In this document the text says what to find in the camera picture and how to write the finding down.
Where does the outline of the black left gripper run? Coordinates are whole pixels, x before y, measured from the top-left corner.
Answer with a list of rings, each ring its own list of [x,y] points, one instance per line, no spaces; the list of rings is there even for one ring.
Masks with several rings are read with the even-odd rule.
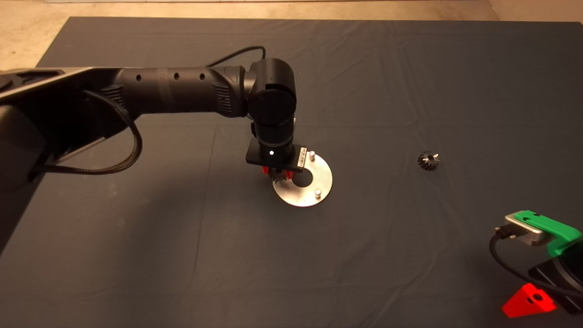
[[[270,169],[278,169],[285,171],[286,177],[293,177],[294,172],[300,173],[304,170],[307,152],[307,147],[303,145],[287,143],[282,147],[268,147],[252,138],[245,161],[262,166],[264,174],[270,174]]]

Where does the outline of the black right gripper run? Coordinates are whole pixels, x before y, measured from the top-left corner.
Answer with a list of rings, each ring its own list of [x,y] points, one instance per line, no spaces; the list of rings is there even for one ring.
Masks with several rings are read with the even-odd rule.
[[[558,288],[583,291],[583,246],[573,245],[562,255],[546,260],[527,271],[531,278],[552,284]],[[538,315],[557,309],[556,303],[570,315],[581,315],[582,299],[560,296],[558,293],[544,291],[534,284],[527,283],[518,289],[501,310],[508,318]]]

